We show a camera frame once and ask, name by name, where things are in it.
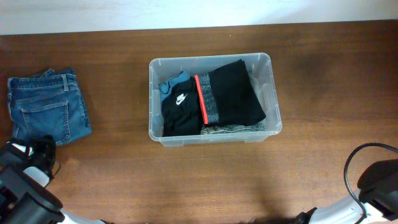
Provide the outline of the black Nike garment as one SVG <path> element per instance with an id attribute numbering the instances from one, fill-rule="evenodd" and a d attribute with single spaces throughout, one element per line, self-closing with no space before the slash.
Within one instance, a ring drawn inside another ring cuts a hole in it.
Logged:
<path id="1" fill-rule="evenodd" d="M 163 137 L 199 135 L 203 126 L 197 84 L 193 77 L 173 86 L 162 101 Z"/>

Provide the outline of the blue denim cloth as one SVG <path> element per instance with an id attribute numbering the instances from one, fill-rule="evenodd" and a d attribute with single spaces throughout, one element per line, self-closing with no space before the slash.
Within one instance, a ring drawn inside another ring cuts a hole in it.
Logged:
<path id="1" fill-rule="evenodd" d="M 175 85 L 190 79 L 187 72 L 181 71 L 178 76 L 169 78 L 167 81 L 159 84 L 160 100 L 164 101 L 171 93 Z"/>

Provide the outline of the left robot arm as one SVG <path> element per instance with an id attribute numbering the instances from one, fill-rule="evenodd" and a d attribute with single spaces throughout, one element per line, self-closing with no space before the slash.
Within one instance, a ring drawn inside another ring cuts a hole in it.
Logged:
<path id="1" fill-rule="evenodd" d="M 51 136 L 28 141 L 12 138 L 1 147 L 2 224 L 106 224 L 63 209 L 47 190 L 54 179 L 56 143 Z"/>

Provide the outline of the dark blue jeans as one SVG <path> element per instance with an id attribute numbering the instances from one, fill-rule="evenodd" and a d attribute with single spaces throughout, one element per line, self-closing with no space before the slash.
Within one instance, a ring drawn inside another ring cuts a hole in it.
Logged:
<path id="1" fill-rule="evenodd" d="M 90 119 L 75 72 L 47 70 L 7 81 L 7 105 L 12 137 L 29 141 L 51 136 L 64 145 L 92 133 Z"/>

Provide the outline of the black shorts red waistband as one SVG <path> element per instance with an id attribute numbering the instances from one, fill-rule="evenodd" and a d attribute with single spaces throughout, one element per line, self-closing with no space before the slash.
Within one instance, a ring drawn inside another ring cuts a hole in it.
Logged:
<path id="1" fill-rule="evenodd" d="M 266 118 L 244 60 L 194 76 L 206 126 L 251 126 Z"/>

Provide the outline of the light blue denim jeans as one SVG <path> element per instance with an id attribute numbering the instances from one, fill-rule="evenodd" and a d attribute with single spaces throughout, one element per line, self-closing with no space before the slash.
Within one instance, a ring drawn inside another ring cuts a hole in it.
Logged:
<path id="1" fill-rule="evenodd" d="M 203 126 L 201 129 L 202 135 L 207 134 L 231 134 L 231 133 L 245 133 L 245 132 L 257 132 L 257 131 L 267 131 L 266 122 L 261 121 L 254 125 L 243 126 L 243 125 L 226 125 L 226 126 Z"/>

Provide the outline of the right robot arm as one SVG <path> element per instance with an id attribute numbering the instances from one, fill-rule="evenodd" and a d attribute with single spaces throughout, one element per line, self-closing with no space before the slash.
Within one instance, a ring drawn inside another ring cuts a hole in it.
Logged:
<path id="1" fill-rule="evenodd" d="M 362 223 L 397 219 L 397 159 L 373 163 L 361 175 L 357 186 L 354 194 L 367 215 Z M 300 213 L 293 224 L 351 224 L 356 223 L 361 215 L 361 207 L 347 196 L 328 207 Z"/>

